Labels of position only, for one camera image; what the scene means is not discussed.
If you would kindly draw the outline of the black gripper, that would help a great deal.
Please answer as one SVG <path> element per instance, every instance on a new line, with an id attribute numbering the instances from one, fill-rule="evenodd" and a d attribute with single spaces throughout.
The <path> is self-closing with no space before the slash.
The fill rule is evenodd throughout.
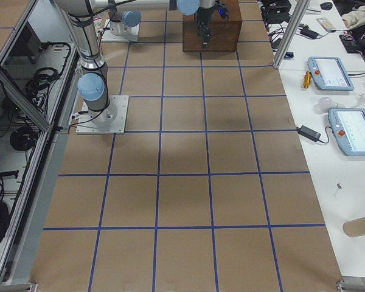
<path id="1" fill-rule="evenodd" d="M 219 13 L 221 19 L 229 19 L 229 10 L 224 1 L 200 0 L 199 8 L 195 13 L 195 25 L 197 36 L 202 36 L 202 48 L 206 48 L 210 41 L 210 28 L 208 26 L 215 12 Z"/>

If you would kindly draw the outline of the person's beige sleeve arm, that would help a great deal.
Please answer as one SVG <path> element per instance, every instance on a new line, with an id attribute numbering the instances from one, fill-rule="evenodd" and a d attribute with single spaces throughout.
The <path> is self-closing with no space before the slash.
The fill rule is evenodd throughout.
<path id="1" fill-rule="evenodd" d="M 365 25 L 365 5 L 342 15 L 341 19 L 349 30 Z"/>

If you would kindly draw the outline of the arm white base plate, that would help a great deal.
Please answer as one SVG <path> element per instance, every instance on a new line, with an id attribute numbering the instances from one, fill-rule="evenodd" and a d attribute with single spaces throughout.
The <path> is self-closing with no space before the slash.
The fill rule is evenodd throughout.
<path id="1" fill-rule="evenodd" d="M 140 24 L 134 27 L 128 27 L 124 23 L 110 22 L 110 19 L 107 18 L 101 30 L 101 42 L 136 42 L 139 36 L 139 28 Z"/>
<path id="2" fill-rule="evenodd" d="M 75 132 L 77 134 L 124 134 L 129 96 L 111 95 L 109 96 L 109 106 L 101 115 L 94 120 L 92 117 L 96 112 L 90 112 L 79 117 L 79 124 Z"/>

